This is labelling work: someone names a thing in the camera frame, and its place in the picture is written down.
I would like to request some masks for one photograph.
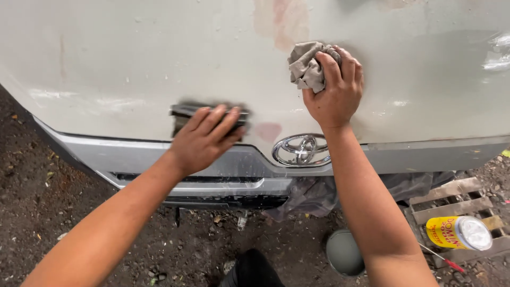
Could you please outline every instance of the forearm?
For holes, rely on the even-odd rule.
[[[350,125],[324,134],[340,203],[364,258],[421,255],[405,217],[365,156]]]
[[[99,285],[165,196],[181,181],[181,174],[172,169],[170,162],[158,160],[80,221],[45,256],[23,286]]]

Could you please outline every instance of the wooden plank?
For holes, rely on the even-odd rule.
[[[487,226],[489,230],[494,230],[505,226],[505,224],[501,220],[501,217],[499,216],[487,217],[482,219],[481,221],[483,222],[483,224],[485,224],[485,226]]]
[[[426,201],[436,200],[449,196],[456,196],[465,193],[475,192],[482,188],[481,182],[476,177],[450,181],[438,188],[432,189],[428,195],[409,199],[409,203],[417,204]]]
[[[482,197],[414,212],[413,216],[417,224],[424,224],[429,219],[434,217],[457,216],[491,207],[492,202],[489,200],[489,198]]]
[[[416,224],[416,220],[413,217],[413,212],[411,211],[410,207],[404,209],[404,216],[405,216],[405,219],[407,219],[407,223],[409,223],[409,226],[411,227],[411,230],[413,231],[413,233],[416,237],[416,240],[419,243],[425,245],[425,242],[423,241],[423,236],[420,232],[420,226],[418,226],[418,224]]]
[[[501,254],[510,253],[510,236],[503,236],[496,238],[492,241],[492,247],[489,250],[477,251],[477,250],[465,250],[465,249],[452,249],[441,253],[441,256],[453,261],[455,263],[462,263],[464,261],[470,261],[482,257],[492,257]],[[433,256],[434,265],[436,268],[442,268],[448,266],[442,259],[437,256]]]

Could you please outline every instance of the gray paint can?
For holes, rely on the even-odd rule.
[[[357,277],[365,271],[361,252],[348,229],[337,230],[329,236],[326,256],[333,270],[341,275]]]

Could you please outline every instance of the dirt ground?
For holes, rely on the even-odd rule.
[[[494,159],[466,176],[483,180],[487,190],[508,199],[510,159]],[[18,286],[36,263],[91,210],[116,192],[111,185],[74,170],[53,155],[35,132],[16,118],[12,100],[0,91],[0,286]],[[508,205],[493,197],[509,222]],[[346,227],[341,211],[325,218],[297,214],[271,223],[259,211],[237,230],[240,211],[184,211],[174,225],[170,209],[160,208],[106,286],[214,286],[224,262],[249,248],[268,257],[287,286],[368,286],[366,276],[344,278],[322,252],[325,234]],[[221,221],[214,219],[220,216]],[[510,256],[470,262],[468,275],[450,269],[436,274],[444,286],[510,286]]]

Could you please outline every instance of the polyester putty can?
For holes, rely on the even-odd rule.
[[[430,240],[441,247],[487,250],[492,246],[491,232],[472,216],[431,218],[426,226]]]

